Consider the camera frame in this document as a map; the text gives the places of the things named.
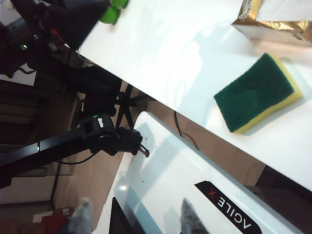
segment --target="white table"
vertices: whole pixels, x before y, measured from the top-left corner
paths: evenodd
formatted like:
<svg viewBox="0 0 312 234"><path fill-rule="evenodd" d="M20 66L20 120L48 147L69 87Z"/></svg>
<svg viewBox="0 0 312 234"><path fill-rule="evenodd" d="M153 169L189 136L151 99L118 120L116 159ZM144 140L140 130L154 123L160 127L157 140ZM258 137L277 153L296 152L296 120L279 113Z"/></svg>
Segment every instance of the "white table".
<svg viewBox="0 0 312 234"><path fill-rule="evenodd" d="M134 214L147 234L179 234L184 198L192 203L211 234L241 234L197 189L195 184L202 181L214 184L256 222L263 234L301 233L152 114L142 112L135 128L151 154L148 158L140 152L136 156L124 154L96 233L108 233L112 198L116 197L129 222L133 221L131 215Z"/></svg>
<svg viewBox="0 0 312 234"><path fill-rule="evenodd" d="M312 49L249 41L233 27L242 0L132 0L98 23L81 53L312 191ZM283 58L304 98L244 135L229 132L214 94L264 53Z"/></svg>

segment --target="floor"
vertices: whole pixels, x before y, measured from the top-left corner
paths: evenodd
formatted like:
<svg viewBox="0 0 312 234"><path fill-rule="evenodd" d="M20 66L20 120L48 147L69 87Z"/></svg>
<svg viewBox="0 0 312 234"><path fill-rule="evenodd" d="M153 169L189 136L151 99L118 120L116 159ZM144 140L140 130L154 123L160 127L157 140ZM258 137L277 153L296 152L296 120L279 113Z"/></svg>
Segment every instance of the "floor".
<svg viewBox="0 0 312 234"><path fill-rule="evenodd" d="M133 95L135 96L138 93L139 91L134 89ZM153 113L169 127L177 131L173 110L158 101L142 101L137 108L132 110L134 121L141 111ZM207 157L243 185L254 186L256 184L265 166L263 163L184 116L178 115L177 117L180 128L193 137L200 151ZM127 124L123 120L121 125L126 126ZM83 160L89 155L89 151L84 151L71 156L69 161ZM115 156L109 156L103 151L99 152L91 160L73 166L74 174L72 176L60 176L54 198L56 208L69 206L76 208L82 197L88 197L94 206L94 227L96 227L122 155L123 153L118 153Z"/></svg>

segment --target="white paper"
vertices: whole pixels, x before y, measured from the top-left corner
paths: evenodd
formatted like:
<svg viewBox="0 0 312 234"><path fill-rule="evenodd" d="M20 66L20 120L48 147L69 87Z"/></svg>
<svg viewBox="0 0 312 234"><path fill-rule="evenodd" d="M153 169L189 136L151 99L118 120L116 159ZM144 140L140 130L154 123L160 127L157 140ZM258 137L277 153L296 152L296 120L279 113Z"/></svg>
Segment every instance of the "white paper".
<svg viewBox="0 0 312 234"><path fill-rule="evenodd" d="M33 223L41 223L42 217L53 215L53 211L43 212L41 214L33 215Z"/></svg>
<svg viewBox="0 0 312 234"><path fill-rule="evenodd" d="M312 0L262 0L256 20L312 20Z"/></svg>

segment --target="wall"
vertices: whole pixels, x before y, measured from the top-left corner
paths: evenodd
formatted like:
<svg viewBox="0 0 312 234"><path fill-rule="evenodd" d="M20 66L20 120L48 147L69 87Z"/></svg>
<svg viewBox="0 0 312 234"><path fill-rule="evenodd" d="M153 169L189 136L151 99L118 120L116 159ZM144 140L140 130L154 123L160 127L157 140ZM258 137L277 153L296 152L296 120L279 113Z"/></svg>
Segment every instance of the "wall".
<svg viewBox="0 0 312 234"><path fill-rule="evenodd" d="M55 176L13 178L12 184L0 190L0 204L49 201Z"/></svg>

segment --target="green scouring pad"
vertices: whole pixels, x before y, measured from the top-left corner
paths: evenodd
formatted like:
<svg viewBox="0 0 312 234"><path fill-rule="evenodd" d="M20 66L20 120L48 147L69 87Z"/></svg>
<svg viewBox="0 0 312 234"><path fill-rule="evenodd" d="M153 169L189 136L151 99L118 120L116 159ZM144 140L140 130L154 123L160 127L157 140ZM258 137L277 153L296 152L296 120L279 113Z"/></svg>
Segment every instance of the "green scouring pad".
<svg viewBox="0 0 312 234"><path fill-rule="evenodd" d="M243 133L301 97L284 65L269 54L214 96L231 133Z"/></svg>

